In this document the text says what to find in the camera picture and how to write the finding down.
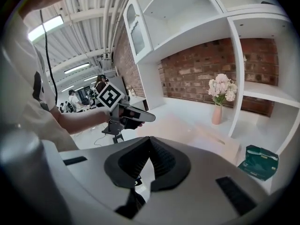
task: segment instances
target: fluorescent light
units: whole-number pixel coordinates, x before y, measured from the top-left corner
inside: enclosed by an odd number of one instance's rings
[[[88,80],[91,80],[91,79],[96,78],[96,77],[98,77],[98,76],[90,77],[88,79],[85,79],[84,81],[88,81]]]
[[[56,16],[56,17],[48,20],[47,22],[45,22],[44,27],[47,32],[53,28],[56,28],[56,27],[62,25],[63,23],[64,23],[64,21],[62,20],[61,15],[59,15],[59,16]],[[32,42],[43,34],[44,34],[43,26],[39,25],[28,34],[28,39]]]
[[[68,90],[68,89],[70,89],[70,88],[72,88],[72,87],[74,87],[74,85],[73,85],[73,86],[71,86],[71,87],[68,87],[68,88],[64,89],[64,90],[63,90],[63,91],[61,91],[61,92],[64,92],[64,91],[66,91],[66,90]]]
[[[64,71],[64,73],[65,73],[65,74],[68,74],[68,73],[74,72],[74,71],[76,71],[76,70],[78,70],[78,69],[85,68],[85,67],[87,67],[87,66],[89,66],[89,65],[90,65],[89,63],[85,63],[85,64],[79,65],[79,66],[77,66],[77,67],[71,68],[71,69],[69,69],[69,70],[67,70],[67,71]]]
[[[81,87],[81,88],[78,88],[78,89],[76,89],[75,91],[78,91],[78,90],[80,90],[80,89],[82,89],[83,87]]]

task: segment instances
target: cabinet door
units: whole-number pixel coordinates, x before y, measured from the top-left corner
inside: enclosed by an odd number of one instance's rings
[[[135,63],[153,51],[143,12],[138,0],[129,0],[124,10],[124,21]]]

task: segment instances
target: ceiling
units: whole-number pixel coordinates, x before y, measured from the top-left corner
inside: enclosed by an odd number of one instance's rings
[[[64,24],[47,32],[48,54],[58,92],[74,85],[74,89],[89,85],[95,80],[83,80],[101,73],[107,77],[115,75],[110,60],[102,60],[105,53],[110,56],[120,36],[123,25],[122,14],[128,0],[63,0],[42,9],[47,21],[58,15]],[[39,11],[28,14],[25,23],[29,30],[41,24]],[[45,52],[45,37],[33,41],[41,52],[45,70],[50,79]],[[90,66],[69,74],[64,71],[90,63]]]

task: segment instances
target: bouquet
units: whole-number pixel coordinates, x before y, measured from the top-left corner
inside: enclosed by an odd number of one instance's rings
[[[209,86],[208,94],[212,95],[212,100],[216,105],[221,106],[225,99],[229,102],[235,100],[238,87],[225,74],[220,73],[216,79],[211,79]]]

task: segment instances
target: green bag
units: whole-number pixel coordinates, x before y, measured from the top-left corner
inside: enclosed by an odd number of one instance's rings
[[[278,162],[279,157],[277,154],[249,145],[246,147],[246,160],[238,168],[253,177],[266,181],[277,171]]]

